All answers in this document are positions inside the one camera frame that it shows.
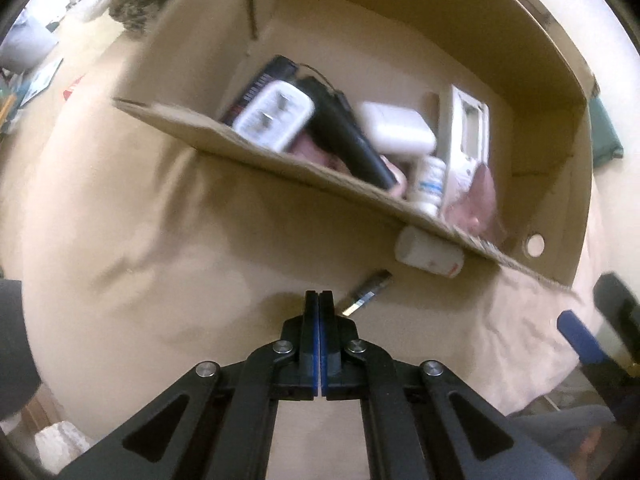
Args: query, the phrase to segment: tan tablecloth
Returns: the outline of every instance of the tan tablecloth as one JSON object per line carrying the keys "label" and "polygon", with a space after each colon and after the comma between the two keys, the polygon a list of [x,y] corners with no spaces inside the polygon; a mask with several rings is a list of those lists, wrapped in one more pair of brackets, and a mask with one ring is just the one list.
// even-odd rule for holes
{"label": "tan tablecloth", "polygon": [[[82,80],[27,203],[30,343],[79,429],[104,435],[197,362],[226,365],[276,339],[306,289],[339,299],[379,268],[396,280],[354,320],[393,357],[439,359],[505,413],[575,367],[555,322],[568,308],[592,330],[601,322],[595,188],[573,291],[472,255],[453,280],[431,275],[394,260],[399,223],[197,153],[111,107],[133,48],[120,38]],[[281,404],[270,478],[366,471],[357,403]]]}

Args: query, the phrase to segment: triangular cutout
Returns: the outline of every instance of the triangular cutout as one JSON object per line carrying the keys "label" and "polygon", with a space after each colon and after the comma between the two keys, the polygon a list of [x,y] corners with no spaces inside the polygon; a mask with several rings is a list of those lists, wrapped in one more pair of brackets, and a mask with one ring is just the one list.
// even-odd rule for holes
{"label": "triangular cutout", "polygon": [[148,423],[125,438],[122,442],[124,448],[146,458],[149,462],[159,462],[169,446],[188,403],[188,395],[177,397]]}
{"label": "triangular cutout", "polygon": [[478,460],[487,460],[513,446],[513,439],[463,396],[451,394],[449,401]]}

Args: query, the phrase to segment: green object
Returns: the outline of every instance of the green object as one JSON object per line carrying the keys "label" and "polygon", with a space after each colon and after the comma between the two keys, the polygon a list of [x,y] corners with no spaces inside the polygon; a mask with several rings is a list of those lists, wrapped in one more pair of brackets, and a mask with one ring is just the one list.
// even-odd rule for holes
{"label": "green object", "polygon": [[625,150],[613,129],[609,114],[599,97],[589,101],[591,118],[591,145],[593,150],[593,167],[597,168],[612,158],[622,158]]}

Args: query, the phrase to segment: red object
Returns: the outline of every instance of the red object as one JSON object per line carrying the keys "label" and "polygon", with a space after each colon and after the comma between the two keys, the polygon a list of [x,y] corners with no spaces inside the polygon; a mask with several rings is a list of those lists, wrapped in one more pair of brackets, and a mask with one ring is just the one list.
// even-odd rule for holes
{"label": "red object", "polygon": [[71,94],[74,92],[74,90],[76,89],[76,86],[78,86],[78,83],[81,81],[83,77],[84,76],[81,75],[78,79],[76,79],[71,83],[69,88],[67,88],[65,91],[62,92],[62,97],[65,98],[65,101],[67,101],[71,97]]}

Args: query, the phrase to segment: screw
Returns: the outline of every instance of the screw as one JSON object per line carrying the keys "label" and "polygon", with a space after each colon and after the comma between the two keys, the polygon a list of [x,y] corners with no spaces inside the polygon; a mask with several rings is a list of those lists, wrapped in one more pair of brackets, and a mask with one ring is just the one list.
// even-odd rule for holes
{"label": "screw", "polygon": [[212,377],[218,371],[218,365],[213,361],[203,361],[196,366],[196,373],[200,377]]}
{"label": "screw", "polygon": [[362,339],[352,339],[347,343],[347,350],[354,354],[361,354],[367,349],[367,344]]}
{"label": "screw", "polygon": [[430,375],[431,377],[437,377],[439,375],[442,375],[444,366],[442,366],[442,363],[438,361],[425,361],[422,364],[422,369],[427,375]]}
{"label": "screw", "polygon": [[285,341],[281,339],[273,344],[273,351],[276,354],[288,354],[293,350],[293,343],[291,341]]}

